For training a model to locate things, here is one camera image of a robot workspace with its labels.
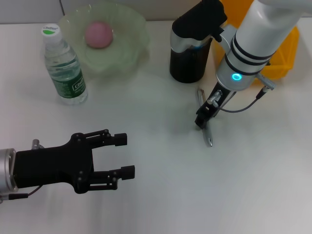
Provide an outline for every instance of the cable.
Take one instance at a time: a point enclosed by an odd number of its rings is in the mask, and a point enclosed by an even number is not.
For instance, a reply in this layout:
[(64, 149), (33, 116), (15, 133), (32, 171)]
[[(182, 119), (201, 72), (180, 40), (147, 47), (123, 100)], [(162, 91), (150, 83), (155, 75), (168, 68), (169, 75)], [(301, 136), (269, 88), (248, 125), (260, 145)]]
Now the cable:
[(30, 195), (34, 194), (35, 192), (37, 192), (41, 187), (42, 187), (42, 185), (38, 186), (35, 190), (33, 190), (32, 192), (30, 192), (30, 193), (28, 194), (28, 196), (30, 196)]
[(30, 195), (32, 195), (35, 192), (37, 192), (41, 187), (42, 187), (42, 185), (38, 186), (35, 190), (33, 190), (32, 192), (30, 192), (28, 194), (9, 194), (8, 195), (8, 198), (9, 198), (8, 200), (28, 198)]
[(229, 110), (225, 110), (225, 109), (222, 109), (222, 108), (219, 108), (219, 109), (221, 111), (228, 112), (228, 113), (239, 113), (239, 112), (243, 112), (243, 111), (246, 111), (247, 109), (249, 109), (252, 105), (255, 104), (256, 101), (258, 101), (258, 99), (255, 99), (252, 103), (250, 103), (249, 106), (245, 107), (244, 109), (238, 110), (238, 111), (229, 111)]
[(269, 91), (269, 88), (267, 86), (264, 86), (260, 92), (257, 94), (257, 96), (255, 97), (255, 100), (249, 104), (249, 106), (245, 107), (244, 109), (238, 110), (238, 111), (229, 111), (229, 110), (225, 110), (222, 107), (225, 106), (226, 103), (228, 103), (229, 100), (231, 100), (231, 98), (234, 97), (234, 95), (236, 94), (236, 92), (232, 93), (232, 95), (230, 96), (230, 98), (219, 107), (218, 110), (227, 112), (227, 113), (239, 113), (239, 112), (243, 112), (246, 111), (247, 109), (249, 109), (250, 107), (252, 107), (252, 105), (254, 105), (260, 98), (262, 98), (267, 92)]
[(65, 16), (65, 12), (64, 12), (64, 7), (63, 7), (63, 4), (62, 4), (62, 0), (59, 0), (59, 5), (60, 5), (60, 9), (61, 9), (63, 15)]

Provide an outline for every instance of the pink fruit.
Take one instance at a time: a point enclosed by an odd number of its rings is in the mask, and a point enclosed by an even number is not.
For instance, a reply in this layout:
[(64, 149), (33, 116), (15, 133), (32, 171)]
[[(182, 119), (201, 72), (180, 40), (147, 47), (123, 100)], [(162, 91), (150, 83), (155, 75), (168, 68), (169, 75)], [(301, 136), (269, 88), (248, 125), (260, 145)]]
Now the pink fruit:
[(113, 30), (104, 22), (91, 23), (85, 32), (87, 44), (93, 48), (104, 48), (113, 41)]

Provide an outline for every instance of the water bottle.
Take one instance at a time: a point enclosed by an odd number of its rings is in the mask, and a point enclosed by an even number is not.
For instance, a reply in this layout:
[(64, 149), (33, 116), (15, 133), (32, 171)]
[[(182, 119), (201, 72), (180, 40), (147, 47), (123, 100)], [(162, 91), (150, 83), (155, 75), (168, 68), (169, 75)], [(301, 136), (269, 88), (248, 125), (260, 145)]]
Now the water bottle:
[(80, 63), (74, 50), (63, 39), (57, 24), (41, 30), (45, 43), (45, 66), (63, 102), (82, 103), (88, 96)]

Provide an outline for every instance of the green bowl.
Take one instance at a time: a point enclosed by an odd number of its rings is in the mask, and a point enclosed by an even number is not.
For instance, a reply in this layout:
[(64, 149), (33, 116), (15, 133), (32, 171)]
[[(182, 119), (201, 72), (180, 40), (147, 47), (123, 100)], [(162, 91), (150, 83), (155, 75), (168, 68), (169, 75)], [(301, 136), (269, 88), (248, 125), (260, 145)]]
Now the green bowl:
[[(106, 22), (113, 29), (113, 42), (106, 48), (93, 49), (85, 42), (85, 30), (94, 21)], [(130, 7), (113, 2), (80, 7), (58, 24), (89, 75), (105, 76), (131, 69), (149, 43), (145, 18)]]

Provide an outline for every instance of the table surface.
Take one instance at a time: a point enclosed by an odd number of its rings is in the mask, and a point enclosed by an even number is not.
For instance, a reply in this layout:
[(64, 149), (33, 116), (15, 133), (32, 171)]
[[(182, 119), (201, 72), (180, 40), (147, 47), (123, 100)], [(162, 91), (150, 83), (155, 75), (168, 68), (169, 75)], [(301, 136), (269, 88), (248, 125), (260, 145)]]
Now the table surface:
[[(0, 149), (66, 143), (73, 133), (127, 133), (128, 146), (95, 149), (95, 170), (135, 165), (116, 191), (77, 195), (43, 186), (0, 205), (3, 234), (310, 234), (312, 233), (312, 19), (301, 19), (295, 66), (248, 111), (211, 121), (214, 146), (196, 130), (195, 91), (216, 83), (212, 54), (205, 77), (182, 84), (169, 73), (172, 22), (148, 22), (149, 54), (136, 71), (88, 79), (88, 100), (58, 99), (40, 57), (42, 24), (0, 25)], [(227, 109), (253, 101), (238, 93)], [(20, 190), (29, 192), (33, 188)]]

